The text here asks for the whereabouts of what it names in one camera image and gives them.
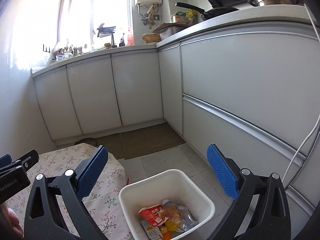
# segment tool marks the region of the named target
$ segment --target white plastic bin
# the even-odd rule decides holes
[[[213,202],[180,170],[167,170],[125,186],[119,193],[120,204],[135,240],[148,240],[140,221],[139,210],[161,204],[164,199],[186,206],[198,225],[172,238],[178,240],[208,222],[214,214]]]

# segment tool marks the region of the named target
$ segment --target floral tablecloth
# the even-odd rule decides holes
[[[89,158],[95,149],[96,147],[82,143],[39,156],[39,162],[28,171],[31,185],[7,201],[8,207],[12,208],[19,217],[22,228],[35,176],[39,173],[43,173],[46,177],[60,176],[67,169],[75,169],[82,160]],[[83,203],[90,215],[109,240],[134,240],[125,221],[118,197],[124,186],[124,168],[109,153],[108,162],[90,195],[83,198]],[[69,231],[78,235],[62,197],[57,196],[57,199]]]

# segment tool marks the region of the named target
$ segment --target wicker basket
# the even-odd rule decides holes
[[[141,38],[144,40],[146,44],[161,41],[161,37],[159,33],[143,34]]]

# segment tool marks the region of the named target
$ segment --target red package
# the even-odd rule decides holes
[[[169,219],[167,211],[160,204],[148,208],[141,208],[139,214],[154,227],[162,225]]]

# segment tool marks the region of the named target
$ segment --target blue textured pad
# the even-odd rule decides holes
[[[0,169],[8,166],[12,163],[12,158],[9,154],[6,154],[5,156],[0,158]]]
[[[239,195],[238,180],[213,145],[209,145],[207,149],[207,159],[226,195],[235,200]]]
[[[100,146],[92,154],[91,158],[83,160],[75,169],[77,174],[78,199],[89,196],[103,168],[107,164],[108,155],[107,148]]]

